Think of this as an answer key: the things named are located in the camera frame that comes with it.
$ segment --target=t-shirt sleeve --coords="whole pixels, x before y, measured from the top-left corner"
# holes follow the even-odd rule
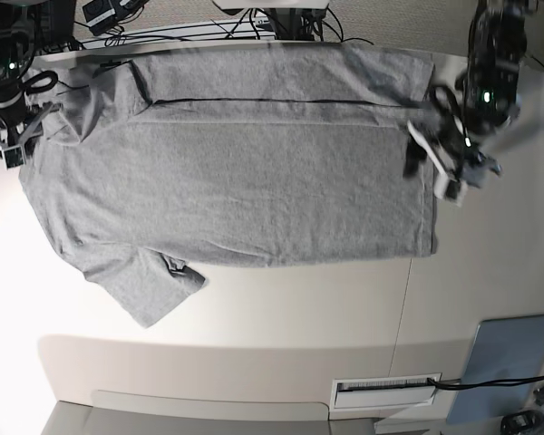
[[[146,248],[83,245],[74,254],[71,263],[85,279],[102,285],[143,327],[157,323],[205,282],[184,261]]]

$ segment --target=gray t-shirt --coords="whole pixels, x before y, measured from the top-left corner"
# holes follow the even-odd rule
[[[186,266],[432,252],[432,168],[403,179],[432,60],[356,44],[141,57],[58,71],[63,109],[21,171],[56,253],[150,326],[204,284]]]

